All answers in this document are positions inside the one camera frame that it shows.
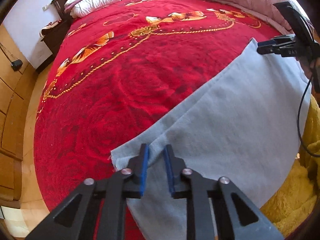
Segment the grey pants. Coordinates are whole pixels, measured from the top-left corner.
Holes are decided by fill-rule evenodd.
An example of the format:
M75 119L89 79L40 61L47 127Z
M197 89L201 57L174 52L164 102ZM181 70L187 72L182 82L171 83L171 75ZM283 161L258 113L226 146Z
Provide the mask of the grey pants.
M146 190L127 204L146 239L185 239L184 200L169 193L162 150L206 178L228 177L257 207L286 179L304 130L311 89L292 58L257 53L256 40L224 70L188 96L154 125L111 152L124 168L148 144Z

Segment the yellow fluffy garment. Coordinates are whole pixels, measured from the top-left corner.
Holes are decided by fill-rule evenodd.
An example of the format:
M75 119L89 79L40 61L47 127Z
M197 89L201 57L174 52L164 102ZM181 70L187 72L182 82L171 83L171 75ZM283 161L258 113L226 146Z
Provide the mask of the yellow fluffy garment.
M303 132L303 146L289 175L280 189L260 208L260 211L288 238L311 216L319 200L319 105L311 96Z

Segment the wooden wardrobe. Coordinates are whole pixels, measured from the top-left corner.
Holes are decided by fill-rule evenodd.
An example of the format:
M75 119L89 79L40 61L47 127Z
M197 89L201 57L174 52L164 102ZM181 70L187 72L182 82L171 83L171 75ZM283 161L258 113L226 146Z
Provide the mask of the wooden wardrobe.
M1 24L1 206L19 209L24 129L37 72ZM11 61L23 66L13 71Z

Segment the red floral bed blanket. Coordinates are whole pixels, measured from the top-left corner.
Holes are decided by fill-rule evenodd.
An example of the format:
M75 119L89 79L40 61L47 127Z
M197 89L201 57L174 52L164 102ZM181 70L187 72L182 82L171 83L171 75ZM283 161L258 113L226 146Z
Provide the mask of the red floral bed blanket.
M275 27L204 0L123 0L74 21L37 113L37 181L52 210L111 152L154 125ZM130 210L126 239L146 239Z

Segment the small black hanging device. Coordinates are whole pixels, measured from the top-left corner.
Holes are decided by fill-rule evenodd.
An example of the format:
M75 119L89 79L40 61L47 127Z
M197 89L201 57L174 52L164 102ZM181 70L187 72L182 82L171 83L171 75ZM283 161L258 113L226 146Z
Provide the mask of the small black hanging device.
M13 69L13 71L19 71L23 66L23 62L18 59L18 60L15 60L15 61L11 61L11 68Z

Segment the dark wooden nightstand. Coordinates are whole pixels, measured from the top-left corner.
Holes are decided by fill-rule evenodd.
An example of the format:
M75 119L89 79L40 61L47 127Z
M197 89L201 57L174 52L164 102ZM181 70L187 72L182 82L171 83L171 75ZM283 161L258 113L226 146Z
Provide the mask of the dark wooden nightstand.
M60 46L70 29L71 23L69 21L62 21L44 36L42 41L46 44L52 52L53 58L56 58Z

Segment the cloth on nightstand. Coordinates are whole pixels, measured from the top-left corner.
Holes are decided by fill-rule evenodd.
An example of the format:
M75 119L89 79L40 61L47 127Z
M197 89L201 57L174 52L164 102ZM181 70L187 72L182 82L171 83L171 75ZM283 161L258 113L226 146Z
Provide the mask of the cloth on nightstand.
M44 38L50 31L52 31L53 28L55 28L57 25L59 25L62 22L62 20L56 20L54 22L49 22L46 26L44 26L41 30L40 30L40 37Z

